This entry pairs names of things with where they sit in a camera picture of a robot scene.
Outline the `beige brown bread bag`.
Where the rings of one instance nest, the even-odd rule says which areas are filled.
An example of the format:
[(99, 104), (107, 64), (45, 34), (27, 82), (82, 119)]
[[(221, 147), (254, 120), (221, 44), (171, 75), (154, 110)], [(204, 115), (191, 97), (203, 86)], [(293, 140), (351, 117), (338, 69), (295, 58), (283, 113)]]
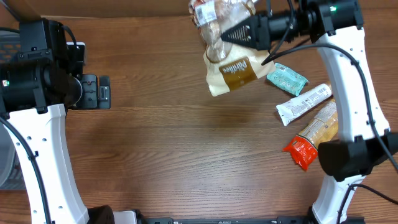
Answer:
[(221, 40), (224, 31), (255, 15), (252, 0), (190, 0), (188, 10), (206, 50), (206, 81), (213, 96), (225, 94), (275, 71), (274, 62), (262, 65), (269, 53)]

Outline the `teal snack packet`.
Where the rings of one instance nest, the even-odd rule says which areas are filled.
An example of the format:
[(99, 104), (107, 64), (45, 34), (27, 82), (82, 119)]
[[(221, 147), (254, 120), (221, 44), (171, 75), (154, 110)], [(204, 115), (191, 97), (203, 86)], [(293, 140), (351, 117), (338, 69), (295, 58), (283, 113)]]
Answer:
[(275, 70), (267, 75), (267, 79), (273, 85), (294, 96), (299, 96), (308, 83), (304, 76), (280, 63), (275, 64)]

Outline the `white tube gold cap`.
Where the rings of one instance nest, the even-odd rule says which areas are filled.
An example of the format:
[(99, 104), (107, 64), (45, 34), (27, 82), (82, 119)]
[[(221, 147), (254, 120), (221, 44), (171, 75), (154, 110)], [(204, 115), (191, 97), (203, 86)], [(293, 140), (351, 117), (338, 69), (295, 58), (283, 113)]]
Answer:
[(287, 126), (333, 94), (331, 84), (323, 83), (315, 88), (276, 106), (282, 124)]

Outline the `orange spaghetti packet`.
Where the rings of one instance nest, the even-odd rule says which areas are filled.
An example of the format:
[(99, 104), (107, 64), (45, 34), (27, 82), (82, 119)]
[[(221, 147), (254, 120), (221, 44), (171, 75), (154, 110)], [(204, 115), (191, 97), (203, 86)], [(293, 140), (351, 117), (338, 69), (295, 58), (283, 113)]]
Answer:
[(283, 148), (304, 171), (318, 156), (320, 143), (332, 140), (338, 133), (335, 99), (330, 99), (308, 125)]

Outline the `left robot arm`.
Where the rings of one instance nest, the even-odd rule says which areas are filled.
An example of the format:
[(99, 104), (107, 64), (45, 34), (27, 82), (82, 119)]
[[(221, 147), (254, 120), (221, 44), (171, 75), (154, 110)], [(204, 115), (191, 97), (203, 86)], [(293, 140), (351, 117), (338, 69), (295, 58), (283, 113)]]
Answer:
[(68, 110), (108, 110), (107, 76), (83, 73), (85, 45), (69, 27), (39, 19), (17, 30), (21, 49), (1, 65), (1, 123), (22, 168), (33, 223), (113, 223), (112, 209), (87, 208), (67, 148)]

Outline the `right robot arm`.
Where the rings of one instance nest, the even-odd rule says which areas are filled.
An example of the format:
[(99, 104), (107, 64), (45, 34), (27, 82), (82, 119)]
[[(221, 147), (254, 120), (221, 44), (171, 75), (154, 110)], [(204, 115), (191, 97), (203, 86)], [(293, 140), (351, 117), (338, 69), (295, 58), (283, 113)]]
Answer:
[(325, 172), (320, 193), (305, 216), (279, 217), (277, 223), (363, 223), (362, 217), (347, 216), (350, 201), (373, 168), (397, 152), (397, 135), (391, 132), (371, 80), (363, 25), (357, 1), (311, 0), (287, 12), (259, 12), (222, 33), (224, 41), (256, 50), (308, 35), (331, 82), (339, 138), (319, 145)]

